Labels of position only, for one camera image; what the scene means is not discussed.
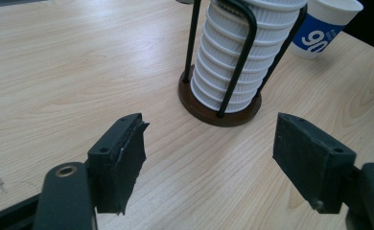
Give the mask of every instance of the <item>black wire frame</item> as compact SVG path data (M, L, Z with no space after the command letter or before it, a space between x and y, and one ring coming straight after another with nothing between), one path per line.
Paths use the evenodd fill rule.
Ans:
M226 5L228 8L232 8L239 12L247 21L249 25L249 32L246 36L246 40L241 51L241 54L238 58L238 62L235 66L234 72L232 74L231 80L228 84L227 90L225 92L224 98L222 100L221 107L217 112L218 118L223 118L225 115L225 110L229 104L229 101L232 97L232 93L235 89L235 86L239 80L239 77L244 69L245 62L249 55L250 49L253 45L253 41L255 40L256 31L257 31L257 22L256 16L253 12L243 3L241 0L217 0L216 2ZM190 83L189 77L191 76L191 71L193 70L193 66L191 65L192 56L194 51L194 42L196 39L196 31L197 31L197 24L199 21L199 7L200 7L201 0L194 0L193 12L192 12L192 19L191 19L191 26L190 26L190 34L189 34L189 42L187 47L187 56L185 62L185 69L184 69L184 77L182 79L183 83ZM295 34L297 33L298 29L300 29L304 19L306 18L307 14L307 5L305 5L299 11L299 15L288 35L282 47L280 48L279 53L276 55L272 65L267 71L267 74L264 76L261 86L258 88L254 99L261 97L261 91L267 81L269 80L270 75L272 74L273 70L279 63L281 57L285 54L286 50L288 49L292 39L294 38Z

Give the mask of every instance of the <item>screw hole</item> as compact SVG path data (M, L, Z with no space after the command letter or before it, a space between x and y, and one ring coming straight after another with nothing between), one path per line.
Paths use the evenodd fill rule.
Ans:
M340 148L335 148L334 151L335 151L335 152L343 152L343 150L340 149Z
M58 177L65 177L65 176L69 176L71 174L74 174L76 171L77 171L77 167L75 167L75 166L66 166L66 167L63 167L63 168L59 169L56 172L56 176L58 176Z
M100 148L100 152L107 152L107 151L109 151L109 148L106 148L106 147Z

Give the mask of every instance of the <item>wooden base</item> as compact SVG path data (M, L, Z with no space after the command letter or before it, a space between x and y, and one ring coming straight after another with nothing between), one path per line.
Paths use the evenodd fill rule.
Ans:
M194 65L190 67L189 81L193 77ZM235 113L225 113L225 115L220 118L217 116L218 111L214 111L207 108L202 103L200 103L196 97L193 95L190 83L183 82L184 72L181 74L178 81L178 97L184 107L199 120L217 127L236 127L247 123L256 113L262 104L262 96L258 98L253 98L250 105L244 110Z

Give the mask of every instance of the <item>blue and white paper cup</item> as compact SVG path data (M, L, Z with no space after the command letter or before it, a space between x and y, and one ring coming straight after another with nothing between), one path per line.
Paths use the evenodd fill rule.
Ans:
M306 19L289 50L301 58L318 57L362 9L358 0L309 0Z

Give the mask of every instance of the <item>wooden table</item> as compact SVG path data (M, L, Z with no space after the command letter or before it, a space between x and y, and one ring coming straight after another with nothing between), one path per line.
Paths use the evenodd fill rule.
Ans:
M0 8L0 210L142 112L148 159L127 214L98 215L100 229L345 229L346 206L319 215L271 158L276 117L314 123L358 154L357 167L374 162L374 48L341 33L319 59L287 52L254 120L209 126L176 90L191 10L175 0Z

